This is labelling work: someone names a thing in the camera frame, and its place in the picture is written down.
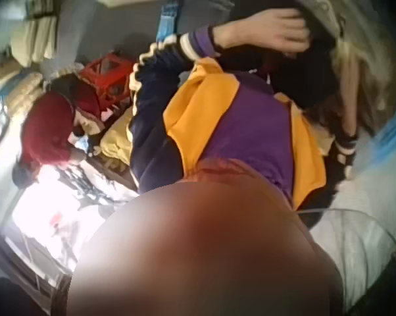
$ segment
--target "dark red clothing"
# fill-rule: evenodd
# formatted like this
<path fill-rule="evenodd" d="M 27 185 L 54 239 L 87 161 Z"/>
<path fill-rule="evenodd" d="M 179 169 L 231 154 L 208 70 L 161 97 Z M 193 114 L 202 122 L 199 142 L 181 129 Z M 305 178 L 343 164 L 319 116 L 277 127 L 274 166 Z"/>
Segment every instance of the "dark red clothing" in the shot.
<path fill-rule="evenodd" d="M 66 81 L 74 80 L 63 79 L 64 85 Z M 41 165 L 59 165 L 70 159 L 68 138 L 74 128 L 75 114 L 72 106 L 100 119 L 94 89 L 78 79 L 68 87 L 70 93 L 66 95 L 55 90 L 45 93 L 28 113 L 21 135 L 22 160 L 25 163 L 35 161 Z"/>

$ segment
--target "yellow cloth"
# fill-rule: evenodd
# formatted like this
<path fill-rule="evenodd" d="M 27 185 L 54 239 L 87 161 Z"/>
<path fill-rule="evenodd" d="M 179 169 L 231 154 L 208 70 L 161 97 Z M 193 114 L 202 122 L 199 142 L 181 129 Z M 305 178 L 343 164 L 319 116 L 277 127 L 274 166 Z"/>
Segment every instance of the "yellow cloth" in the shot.
<path fill-rule="evenodd" d="M 196 62 L 191 76 L 172 98 L 163 114 L 164 125 L 179 148 L 185 174 L 195 167 L 238 89 L 239 82 L 233 74 L 224 73 L 214 59 L 206 58 Z M 310 124 L 296 104 L 280 93 L 276 98 L 287 104 L 291 113 L 293 201 L 297 209 L 309 193 L 325 185 L 324 160 Z"/>
<path fill-rule="evenodd" d="M 117 158 L 125 164 L 130 164 L 132 143 L 128 139 L 126 127 L 132 119 L 132 108 L 112 125 L 100 141 L 101 152 L 110 158 Z"/>
<path fill-rule="evenodd" d="M 290 108 L 295 165 L 293 202 L 297 209 L 313 190 L 325 186 L 325 164 L 316 138 L 312 135 L 312 126 L 296 104 L 282 93 L 277 93 L 275 98 Z"/>
<path fill-rule="evenodd" d="M 206 58 L 195 63 L 187 82 L 170 101 L 163 120 L 167 134 L 178 145 L 184 174 L 197 164 L 238 89 L 233 74 L 224 73 L 214 59 Z"/>

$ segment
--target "person in red jacket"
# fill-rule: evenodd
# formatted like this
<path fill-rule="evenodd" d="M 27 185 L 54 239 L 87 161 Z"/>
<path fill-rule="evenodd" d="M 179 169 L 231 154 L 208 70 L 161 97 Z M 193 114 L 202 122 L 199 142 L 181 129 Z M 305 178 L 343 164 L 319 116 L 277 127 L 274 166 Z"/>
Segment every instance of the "person in red jacket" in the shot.
<path fill-rule="evenodd" d="M 19 188 L 36 181 L 42 165 L 77 164 L 86 153 L 69 141 L 71 133 L 84 134 L 87 118 L 102 129 L 100 108 L 95 90 L 74 74 L 54 80 L 49 91 L 35 103 L 21 131 L 22 153 L 12 170 L 12 180 Z"/>

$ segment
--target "purple and yellow jacket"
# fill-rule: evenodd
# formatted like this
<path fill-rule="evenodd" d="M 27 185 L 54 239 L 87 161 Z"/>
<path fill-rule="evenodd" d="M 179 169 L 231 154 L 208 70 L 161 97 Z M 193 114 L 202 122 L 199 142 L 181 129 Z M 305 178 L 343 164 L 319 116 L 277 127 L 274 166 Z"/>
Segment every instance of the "purple and yellow jacket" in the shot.
<path fill-rule="evenodd" d="M 199 160 L 217 157 L 247 163 L 296 209 L 328 207 L 356 139 L 338 131 L 323 158 L 292 100 L 253 74 L 224 71 L 217 56 L 210 28 L 169 36 L 140 56 L 130 78 L 128 131 L 139 192 L 173 184 Z M 180 74 L 191 69 L 179 87 Z"/>

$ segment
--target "purple cuff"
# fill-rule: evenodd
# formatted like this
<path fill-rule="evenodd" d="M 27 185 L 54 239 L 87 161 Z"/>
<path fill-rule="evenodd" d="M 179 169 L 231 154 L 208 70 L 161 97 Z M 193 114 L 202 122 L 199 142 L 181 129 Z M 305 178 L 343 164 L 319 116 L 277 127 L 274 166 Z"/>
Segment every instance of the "purple cuff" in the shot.
<path fill-rule="evenodd" d="M 218 54 L 212 44 L 208 26 L 196 30 L 194 36 L 199 48 L 201 48 L 206 57 L 217 57 Z"/>

